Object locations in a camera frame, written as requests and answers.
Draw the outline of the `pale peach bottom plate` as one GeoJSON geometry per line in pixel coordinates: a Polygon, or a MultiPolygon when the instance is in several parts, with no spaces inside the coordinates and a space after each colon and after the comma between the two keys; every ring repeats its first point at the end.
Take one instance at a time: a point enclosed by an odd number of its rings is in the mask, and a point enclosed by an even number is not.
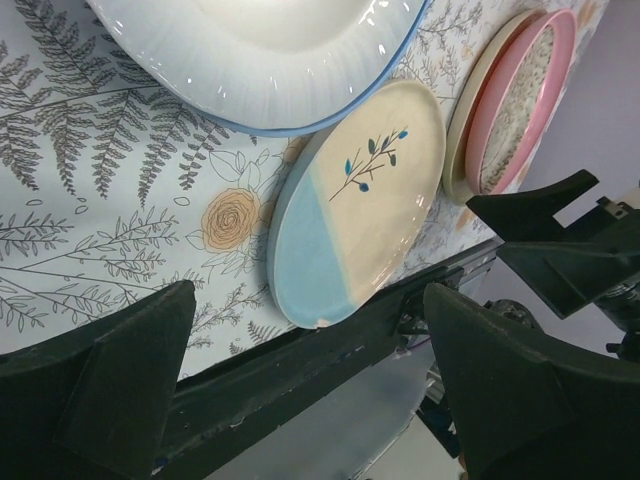
{"type": "Polygon", "coordinates": [[[311,138],[268,236],[270,293],[291,324],[340,323],[384,286],[428,216],[445,150],[437,98],[409,79],[387,83],[311,138]]]}

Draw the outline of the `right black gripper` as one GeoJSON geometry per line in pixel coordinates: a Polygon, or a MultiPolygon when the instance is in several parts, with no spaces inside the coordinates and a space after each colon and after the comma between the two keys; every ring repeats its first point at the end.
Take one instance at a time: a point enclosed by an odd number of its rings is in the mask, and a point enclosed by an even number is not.
{"type": "Polygon", "coordinates": [[[569,230],[554,217],[599,180],[587,170],[546,187],[512,194],[476,195],[466,202],[505,243],[498,257],[556,316],[564,319],[596,305],[623,339],[606,350],[623,360],[639,358],[639,210],[606,197],[569,230]]]}

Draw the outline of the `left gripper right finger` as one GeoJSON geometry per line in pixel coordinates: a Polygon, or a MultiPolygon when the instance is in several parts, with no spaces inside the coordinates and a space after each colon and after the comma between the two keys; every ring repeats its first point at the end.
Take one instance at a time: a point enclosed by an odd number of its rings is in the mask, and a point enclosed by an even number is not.
{"type": "Polygon", "coordinates": [[[428,285],[423,301],[470,478],[638,478],[638,364],[527,328],[444,285],[428,285]]]}

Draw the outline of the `blue round plate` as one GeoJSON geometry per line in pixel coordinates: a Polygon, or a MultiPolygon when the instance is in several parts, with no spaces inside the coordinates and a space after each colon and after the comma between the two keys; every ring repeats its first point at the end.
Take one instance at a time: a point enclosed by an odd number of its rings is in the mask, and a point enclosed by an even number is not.
{"type": "Polygon", "coordinates": [[[411,25],[411,28],[407,35],[405,36],[403,42],[398,47],[397,51],[391,57],[389,63],[382,70],[380,75],[376,78],[374,82],[372,82],[367,89],[357,96],[350,104],[345,106],[340,111],[320,120],[315,123],[301,126],[301,127],[287,127],[287,128],[275,128],[275,129],[258,129],[254,127],[249,127],[246,125],[238,124],[231,122],[226,119],[218,118],[210,114],[206,114],[205,117],[211,121],[215,121],[220,125],[233,130],[234,132],[241,132],[249,135],[255,135],[258,137],[269,137],[269,138],[284,138],[284,137],[292,137],[292,136],[300,136],[306,134],[312,134],[324,128],[330,127],[340,120],[344,119],[351,112],[356,110],[362,103],[364,103],[372,94],[374,94],[381,86],[383,86],[388,80],[391,79],[392,71],[395,67],[398,66],[400,60],[403,58],[405,53],[407,52],[411,42],[417,35],[417,30],[420,24],[422,23],[425,15],[429,12],[431,6],[433,4],[433,0],[427,0],[422,2],[422,6],[418,11],[417,17],[411,25]]]}

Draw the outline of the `white deep plate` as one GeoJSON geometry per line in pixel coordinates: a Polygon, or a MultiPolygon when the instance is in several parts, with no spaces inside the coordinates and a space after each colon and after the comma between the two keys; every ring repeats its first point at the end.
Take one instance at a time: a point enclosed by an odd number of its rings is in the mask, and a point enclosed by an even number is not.
{"type": "Polygon", "coordinates": [[[354,110],[406,51],[425,1],[94,1],[123,51],[201,113],[264,136],[354,110]]]}

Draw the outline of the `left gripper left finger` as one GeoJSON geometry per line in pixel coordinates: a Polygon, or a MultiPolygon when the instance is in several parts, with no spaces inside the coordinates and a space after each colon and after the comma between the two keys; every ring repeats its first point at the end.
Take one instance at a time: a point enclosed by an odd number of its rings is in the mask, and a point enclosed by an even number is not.
{"type": "Polygon", "coordinates": [[[150,478],[195,309],[179,281],[2,355],[2,478],[150,478]]]}

